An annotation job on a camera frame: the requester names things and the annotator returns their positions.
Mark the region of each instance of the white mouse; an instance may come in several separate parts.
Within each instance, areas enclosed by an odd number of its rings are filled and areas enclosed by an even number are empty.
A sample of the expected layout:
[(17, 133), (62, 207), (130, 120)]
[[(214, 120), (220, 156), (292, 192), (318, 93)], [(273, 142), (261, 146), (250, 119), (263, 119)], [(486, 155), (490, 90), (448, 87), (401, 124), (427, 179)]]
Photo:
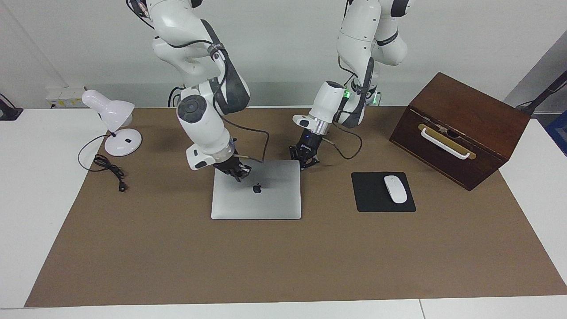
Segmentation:
[(394, 203), (403, 204), (408, 200), (408, 194), (405, 191), (404, 184), (397, 176), (384, 176), (384, 183), (386, 183), (386, 188)]

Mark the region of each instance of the white handle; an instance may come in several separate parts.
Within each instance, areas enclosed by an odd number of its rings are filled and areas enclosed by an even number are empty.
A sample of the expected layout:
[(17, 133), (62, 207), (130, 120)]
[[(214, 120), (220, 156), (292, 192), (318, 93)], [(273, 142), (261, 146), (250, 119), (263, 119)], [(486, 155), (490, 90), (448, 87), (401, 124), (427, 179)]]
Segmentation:
[(432, 142), (433, 144), (437, 145), (438, 147), (446, 150), (447, 152), (449, 152), (449, 154), (453, 155), (454, 157), (461, 159), (461, 160), (466, 160), (469, 156), (471, 156), (470, 153), (467, 153), (467, 155), (462, 155), (461, 153), (457, 152), (456, 150), (450, 148), (449, 146), (443, 144), (442, 142), (436, 140), (433, 136), (429, 136), (426, 132), (427, 128), (424, 128), (423, 130), (421, 130), (421, 136), (423, 136), (426, 140)]

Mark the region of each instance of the blue object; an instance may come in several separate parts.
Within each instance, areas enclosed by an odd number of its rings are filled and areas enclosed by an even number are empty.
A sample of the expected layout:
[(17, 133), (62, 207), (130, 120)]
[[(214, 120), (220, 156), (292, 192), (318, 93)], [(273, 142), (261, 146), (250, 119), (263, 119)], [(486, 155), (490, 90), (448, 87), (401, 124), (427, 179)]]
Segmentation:
[(567, 111), (546, 126), (545, 130), (567, 156)]

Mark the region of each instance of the box handle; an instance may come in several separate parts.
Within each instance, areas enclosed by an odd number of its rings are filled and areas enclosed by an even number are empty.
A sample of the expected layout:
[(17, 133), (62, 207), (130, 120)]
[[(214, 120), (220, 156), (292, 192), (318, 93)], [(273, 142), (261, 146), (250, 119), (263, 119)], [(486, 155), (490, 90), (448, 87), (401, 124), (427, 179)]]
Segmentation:
[(438, 147), (442, 148), (443, 150), (447, 151), (449, 154), (453, 155), (454, 157), (466, 160), (466, 159), (475, 159), (476, 154), (467, 150), (466, 148), (462, 147), (461, 145), (457, 144), (454, 141), (449, 140), (446, 136), (437, 133), (436, 131), (430, 129), (429, 127), (420, 124), (418, 128), (421, 131), (421, 136), (426, 140), (432, 142), (433, 144), (437, 145)]

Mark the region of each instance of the laptop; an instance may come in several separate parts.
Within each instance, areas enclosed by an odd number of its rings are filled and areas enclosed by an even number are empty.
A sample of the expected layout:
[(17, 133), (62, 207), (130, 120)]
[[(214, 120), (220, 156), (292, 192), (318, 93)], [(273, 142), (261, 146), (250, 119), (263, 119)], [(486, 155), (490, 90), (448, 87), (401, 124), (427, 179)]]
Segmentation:
[(234, 177), (215, 170), (212, 219), (301, 218), (299, 161), (242, 162), (252, 170), (240, 183)]

